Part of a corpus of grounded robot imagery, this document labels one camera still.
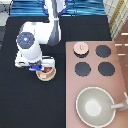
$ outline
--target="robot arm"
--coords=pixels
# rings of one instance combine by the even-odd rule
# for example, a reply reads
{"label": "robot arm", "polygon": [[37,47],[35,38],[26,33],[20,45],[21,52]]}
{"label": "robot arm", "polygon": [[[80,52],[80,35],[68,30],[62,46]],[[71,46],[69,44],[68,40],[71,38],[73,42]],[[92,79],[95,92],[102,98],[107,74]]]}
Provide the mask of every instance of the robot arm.
{"label": "robot arm", "polygon": [[22,25],[16,39],[19,49],[15,60],[16,67],[29,67],[31,71],[43,71],[44,67],[55,67],[53,57],[42,56],[39,44],[54,46],[61,40],[56,1],[46,1],[49,11],[49,23],[26,22]]}

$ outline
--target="black tablecloth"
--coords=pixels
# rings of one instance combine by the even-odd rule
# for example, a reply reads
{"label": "black tablecloth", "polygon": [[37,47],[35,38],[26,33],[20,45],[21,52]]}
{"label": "black tablecloth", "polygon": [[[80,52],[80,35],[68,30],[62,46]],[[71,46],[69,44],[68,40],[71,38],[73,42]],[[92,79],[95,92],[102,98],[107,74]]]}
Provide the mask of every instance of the black tablecloth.
{"label": "black tablecloth", "polygon": [[111,41],[107,16],[60,17],[62,40],[41,45],[56,60],[57,74],[42,82],[35,72],[14,66],[16,36],[26,21],[47,17],[9,17],[0,50],[0,128],[66,128],[66,41]]}

